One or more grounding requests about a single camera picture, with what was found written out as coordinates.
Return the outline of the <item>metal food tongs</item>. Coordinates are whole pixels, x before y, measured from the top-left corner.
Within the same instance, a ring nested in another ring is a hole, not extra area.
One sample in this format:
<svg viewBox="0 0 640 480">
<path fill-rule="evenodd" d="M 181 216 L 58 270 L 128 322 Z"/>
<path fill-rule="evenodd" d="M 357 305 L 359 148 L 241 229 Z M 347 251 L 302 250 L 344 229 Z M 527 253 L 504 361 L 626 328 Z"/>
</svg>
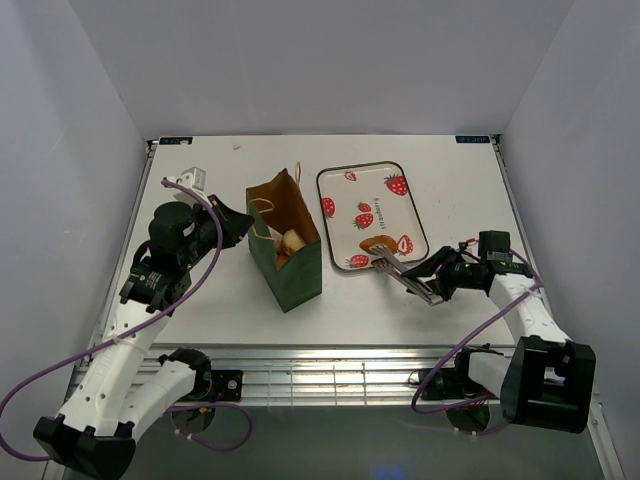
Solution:
<svg viewBox="0 0 640 480">
<path fill-rule="evenodd" d="M 399 282 L 406 290 L 424 300 L 429 306 L 436 306 L 444 302 L 439 295 L 420 280 L 404 277 L 403 273 L 407 271 L 407 268 L 395 258 L 389 247 L 376 244 L 370 248 L 370 251 L 377 256 L 372 261 L 376 270 Z"/>
</svg>

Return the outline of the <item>green brown paper bag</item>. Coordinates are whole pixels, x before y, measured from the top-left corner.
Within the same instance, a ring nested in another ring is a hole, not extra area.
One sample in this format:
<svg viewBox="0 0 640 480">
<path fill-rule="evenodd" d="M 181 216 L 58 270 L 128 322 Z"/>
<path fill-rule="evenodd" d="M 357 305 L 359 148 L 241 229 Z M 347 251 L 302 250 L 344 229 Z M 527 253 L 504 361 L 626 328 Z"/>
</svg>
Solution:
<svg viewBox="0 0 640 480">
<path fill-rule="evenodd" d="M 321 239 L 301 190 L 301 166 L 246 189 L 249 249 L 283 312 L 322 293 Z"/>
</svg>

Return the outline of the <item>large orange crumb bread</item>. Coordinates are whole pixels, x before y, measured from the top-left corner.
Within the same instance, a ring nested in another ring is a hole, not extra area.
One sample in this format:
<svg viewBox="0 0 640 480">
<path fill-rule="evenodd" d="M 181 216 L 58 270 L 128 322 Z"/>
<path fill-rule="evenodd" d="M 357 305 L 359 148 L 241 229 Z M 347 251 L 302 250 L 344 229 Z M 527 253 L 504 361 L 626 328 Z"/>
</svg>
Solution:
<svg viewBox="0 0 640 480">
<path fill-rule="evenodd" d="M 281 268 L 287 261 L 289 260 L 289 256 L 282 253 L 277 258 L 277 266 Z"/>
</svg>

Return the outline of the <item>small round bun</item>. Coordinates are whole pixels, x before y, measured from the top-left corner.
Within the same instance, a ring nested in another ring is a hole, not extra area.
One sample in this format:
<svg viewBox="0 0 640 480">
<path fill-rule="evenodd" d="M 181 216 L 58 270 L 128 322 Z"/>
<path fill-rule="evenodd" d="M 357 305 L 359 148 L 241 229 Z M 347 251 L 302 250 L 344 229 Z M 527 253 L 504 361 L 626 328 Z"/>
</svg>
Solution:
<svg viewBox="0 0 640 480">
<path fill-rule="evenodd" d="M 301 237 L 301 235 L 295 230 L 290 229 L 283 235 L 283 240 L 281 243 L 281 251 L 291 257 L 300 249 L 306 246 L 305 240 Z"/>
</svg>

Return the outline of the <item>small brown croissant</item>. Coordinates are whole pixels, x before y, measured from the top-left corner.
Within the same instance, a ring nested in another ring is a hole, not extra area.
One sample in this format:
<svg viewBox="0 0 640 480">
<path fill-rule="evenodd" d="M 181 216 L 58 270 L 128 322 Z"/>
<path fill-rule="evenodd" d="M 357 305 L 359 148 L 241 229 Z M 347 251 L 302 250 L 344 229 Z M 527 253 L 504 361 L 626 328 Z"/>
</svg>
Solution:
<svg viewBox="0 0 640 480">
<path fill-rule="evenodd" d="M 377 235 L 364 239 L 359 243 L 359 248 L 368 254 L 373 254 L 374 247 L 384 247 L 395 255 L 398 252 L 397 242 L 388 235 Z"/>
</svg>

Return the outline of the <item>long sesame bread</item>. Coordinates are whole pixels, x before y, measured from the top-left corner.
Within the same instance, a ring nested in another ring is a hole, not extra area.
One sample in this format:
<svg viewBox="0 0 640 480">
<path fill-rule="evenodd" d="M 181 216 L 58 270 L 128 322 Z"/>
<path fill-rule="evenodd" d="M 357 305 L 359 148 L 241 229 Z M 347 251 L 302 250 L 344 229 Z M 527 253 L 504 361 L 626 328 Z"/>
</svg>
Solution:
<svg viewBox="0 0 640 480">
<path fill-rule="evenodd" d="M 268 227 L 268 231 L 275 248 L 279 248 L 283 240 L 283 235 L 272 227 Z"/>
</svg>

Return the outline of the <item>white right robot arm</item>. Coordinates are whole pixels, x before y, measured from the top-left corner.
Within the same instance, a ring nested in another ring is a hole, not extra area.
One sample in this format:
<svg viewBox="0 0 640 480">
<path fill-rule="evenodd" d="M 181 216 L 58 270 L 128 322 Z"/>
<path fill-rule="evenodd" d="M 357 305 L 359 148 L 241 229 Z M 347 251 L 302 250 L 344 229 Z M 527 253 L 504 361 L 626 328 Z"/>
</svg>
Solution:
<svg viewBox="0 0 640 480">
<path fill-rule="evenodd" d="M 539 293 L 542 281 L 511 248 L 504 231 L 482 231 L 478 259 L 467 262 L 462 248 L 443 247 L 402 279 L 448 302 L 460 290 L 482 291 L 498 311 L 467 334 L 429 370 L 418 389 L 424 391 L 436 373 L 454 363 L 451 382 L 464 397 L 481 390 L 497 398 L 511 423 L 580 433 L 592 398 L 596 355 L 574 342 L 553 320 Z M 510 358 L 470 341 L 497 321 L 506 323 L 515 343 Z"/>
</svg>

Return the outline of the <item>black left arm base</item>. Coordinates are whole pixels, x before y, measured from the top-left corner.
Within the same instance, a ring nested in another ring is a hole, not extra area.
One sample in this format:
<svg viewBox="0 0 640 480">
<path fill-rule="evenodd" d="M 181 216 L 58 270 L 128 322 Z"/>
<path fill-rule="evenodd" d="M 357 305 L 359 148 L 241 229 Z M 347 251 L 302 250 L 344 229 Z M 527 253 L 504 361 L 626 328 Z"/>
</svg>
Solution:
<svg viewBox="0 0 640 480">
<path fill-rule="evenodd" d="M 239 402 L 243 391 L 242 370 L 212 370 L 210 396 L 215 401 Z"/>
</svg>

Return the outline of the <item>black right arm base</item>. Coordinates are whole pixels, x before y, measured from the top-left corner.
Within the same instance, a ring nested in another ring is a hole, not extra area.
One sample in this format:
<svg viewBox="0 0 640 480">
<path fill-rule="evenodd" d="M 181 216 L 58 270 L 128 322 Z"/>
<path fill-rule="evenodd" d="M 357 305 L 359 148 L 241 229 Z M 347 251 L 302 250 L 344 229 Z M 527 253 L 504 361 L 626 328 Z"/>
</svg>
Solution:
<svg viewBox="0 0 640 480">
<path fill-rule="evenodd" d="M 465 401 L 476 403 L 486 400 L 496 400 L 497 397 L 488 390 L 473 383 L 460 380 L 451 367 L 439 370 L 435 377 L 427 384 L 421 394 L 425 401 Z"/>
</svg>

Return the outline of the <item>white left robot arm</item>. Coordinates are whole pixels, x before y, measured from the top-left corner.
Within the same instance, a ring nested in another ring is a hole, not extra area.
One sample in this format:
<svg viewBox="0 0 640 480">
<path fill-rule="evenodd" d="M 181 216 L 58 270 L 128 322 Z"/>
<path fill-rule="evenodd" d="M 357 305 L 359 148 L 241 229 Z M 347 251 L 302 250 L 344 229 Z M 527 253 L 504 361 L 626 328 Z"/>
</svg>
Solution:
<svg viewBox="0 0 640 480">
<path fill-rule="evenodd" d="M 106 348 L 94 354 L 59 412 L 40 418 L 34 429 L 55 462 L 93 479 L 119 479 L 137 441 L 176 401 L 210 399 L 211 362 L 188 348 L 161 356 L 152 379 L 130 389 L 171 306 L 185 298 L 191 269 L 210 251 L 234 247 L 254 222 L 216 196 L 208 201 L 207 207 L 173 201 L 156 208 L 120 290 Z"/>
</svg>

